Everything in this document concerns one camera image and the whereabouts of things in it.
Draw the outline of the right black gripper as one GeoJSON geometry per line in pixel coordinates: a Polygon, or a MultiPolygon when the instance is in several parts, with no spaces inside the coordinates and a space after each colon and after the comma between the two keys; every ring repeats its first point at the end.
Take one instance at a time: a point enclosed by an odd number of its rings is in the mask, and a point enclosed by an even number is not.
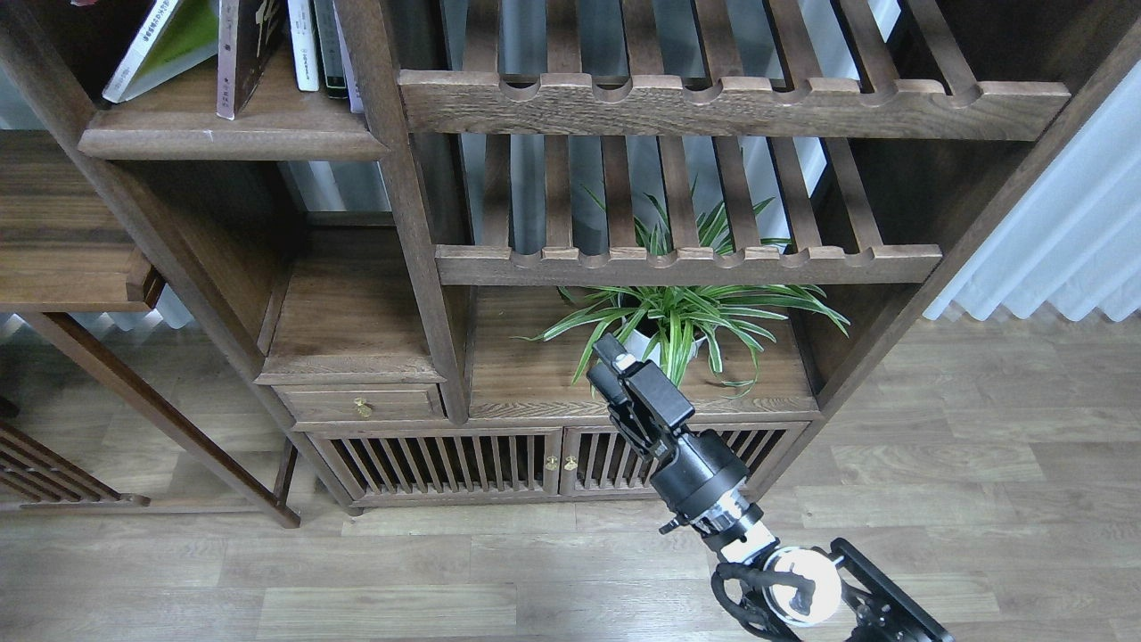
{"type": "Polygon", "coordinates": [[[652,361],[638,361],[612,333],[594,342],[602,363],[586,369],[610,405],[610,420],[636,453],[657,464],[652,486],[673,512],[661,535],[695,528],[702,536],[742,536],[752,525],[752,505],[741,488],[745,463],[709,430],[693,433],[687,418],[695,409],[652,361]]]}

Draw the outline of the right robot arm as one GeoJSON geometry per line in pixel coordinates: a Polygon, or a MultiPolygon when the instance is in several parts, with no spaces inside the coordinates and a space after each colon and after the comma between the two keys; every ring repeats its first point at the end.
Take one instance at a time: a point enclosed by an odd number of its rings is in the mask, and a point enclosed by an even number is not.
{"type": "Polygon", "coordinates": [[[607,399],[612,425],[657,471],[652,486],[672,512],[661,527],[691,527],[718,564],[710,576],[718,604],[754,637],[794,641],[798,629],[828,621],[841,606],[855,613],[851,641],[949,641],[896,582],[843,538],[823,548],[783,546],[763,512],[744,496],[746,464],[713,431],[693,433],[688,398],[653,361],[628,353],[612,334],[594,342],[588,369],[607,399]]]}

